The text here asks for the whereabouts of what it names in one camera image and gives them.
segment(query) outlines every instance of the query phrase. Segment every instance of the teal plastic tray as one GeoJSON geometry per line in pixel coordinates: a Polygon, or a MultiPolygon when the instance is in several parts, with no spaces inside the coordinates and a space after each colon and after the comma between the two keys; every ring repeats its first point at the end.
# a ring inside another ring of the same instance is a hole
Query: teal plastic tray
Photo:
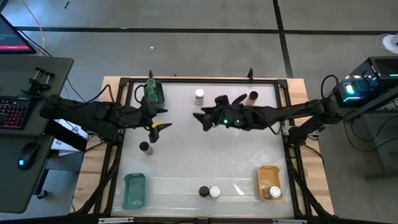
{"type": "Polygon", "coordinates": [[[124,177],[123,209],[134,210],[142,208],[145,204],[146,178],[144,174],[128,174],[124,177]]]}

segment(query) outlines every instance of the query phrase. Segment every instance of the gray floor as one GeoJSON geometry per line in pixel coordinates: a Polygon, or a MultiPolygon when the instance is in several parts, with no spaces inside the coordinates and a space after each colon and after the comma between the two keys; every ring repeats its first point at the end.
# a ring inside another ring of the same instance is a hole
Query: gray floor
{"type": "MultiPolygon", "coordinates": [[[[66,0],[25,1],[43,26],[277,28],[272,0],[74,0],[66,9],[66,0]]],[[[395,0],[279,0],[279,6],[289,30],[398,29],[395,0]]],[[[16,26],[36,26],[18,0],[10,0],[3,14],[16,26]]],[[[27,34],[41,43],[39,32],[27,34]]],[[[252,67],[256,77],[286,77],[276,34],[46,32],[45,36],[51,54],[75,59],[70,80],[84,98],[96,95],[105,75],[146,75],[150,69],[156,75],[240,77],[252,67]]],[[[286,35],[293,75],[305,79],[309,98],[319,98],[324,76],[332,73],[343,78],[369,56],[391,55],[375,46],[376,38],[286,35]]],[[[69,93],[77,99],[70,88],[69,93]]],[[[320,146],[337,215],[391,223],[398,220],[398,179],[366,182],[363,178],[379,170],[375,154],[354,150],[342,124],[328,126],[320,146]]],[[[1,214],[0,218],[68,213],[76,177],[60,172],[49,175],[45,187],[51,198],[32,199],[24,214],[1,214]]]]}

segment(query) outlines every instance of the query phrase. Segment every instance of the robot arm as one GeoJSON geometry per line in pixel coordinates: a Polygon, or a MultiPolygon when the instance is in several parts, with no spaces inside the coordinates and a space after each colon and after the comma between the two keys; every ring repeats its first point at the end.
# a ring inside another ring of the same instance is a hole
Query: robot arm
{"type": "Polygon", "coordinates": [[[283,108],[245,106],[240,102],[246,97],[246,94],[241,95],[230,104],[226,95],[219,96],[215,99],[216,106],[202,108],[205,114],[194,113],[193,116],[201,122],[204,131],[217,125],[245,131],[266,129],[278,121],[312,116],[303,125],[289,129],[289,143],[295,146],[305,142],[308,134],[324,124],[336,124],[342,119],[338,113],[338,105],[329,97],[283,108]]]}
{"type": "Polygon", "coordinates": [[[171,124],[152,126],[158,113],[166,109],[142,100],[140,108],[121,106],[112,102],[82,103],[66,100],[57,95],[46,98],[40,109],[40,115],[47,119],[65,119],[73,122],[85,131],[92,131],[105,142],[113,142],[120,129],[146,128],[150,142],[156,142],[159,132],[171,124]]]}

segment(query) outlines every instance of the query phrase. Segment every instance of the white tabletop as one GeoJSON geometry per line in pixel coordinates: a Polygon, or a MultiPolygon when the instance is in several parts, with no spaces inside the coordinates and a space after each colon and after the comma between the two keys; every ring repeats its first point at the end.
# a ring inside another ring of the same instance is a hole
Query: white tabletop
{"type": "MultiPolygon", "coordinates": [[[[269,129],[241,131],[218,126],[204,132],[192,113],[195,90],[203,89],[203,106],[214,106],[214,99],[228,95],[232,102],[243,93],[257,91],[258,106],[277,107],[272,84],[163,83],[165,106],[169,112],[158,114],[154,121],[173,125],[162,132],[154,153],[145,155],[139,143],[149,142],[144,129],[128,129],[124,138],[112,216],[135,217],[247,217],[289,218],[294,216],[292,196],[281,135],[269,129]],[[261,200],[257,186],[257,169],[275,165],[283,199],[261,200]],[[139,210],[124,210],[124,176],[143,173],[147,178],[146,204],[139,210]],[[201,186],[217,186],[218,198],[199,196],[201,186]]],[[[132,97],[132,105],[139,107],[132,97]]]]}

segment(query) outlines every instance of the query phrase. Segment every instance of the rgb keyboard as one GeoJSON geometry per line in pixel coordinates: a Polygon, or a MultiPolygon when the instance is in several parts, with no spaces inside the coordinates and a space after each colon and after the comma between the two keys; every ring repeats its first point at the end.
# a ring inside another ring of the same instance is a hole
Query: rgb keyboard
{"type": "Polygon", "coordinates": [[[30,99],[0,96],[0,128],[24,129],[30,99]]]}

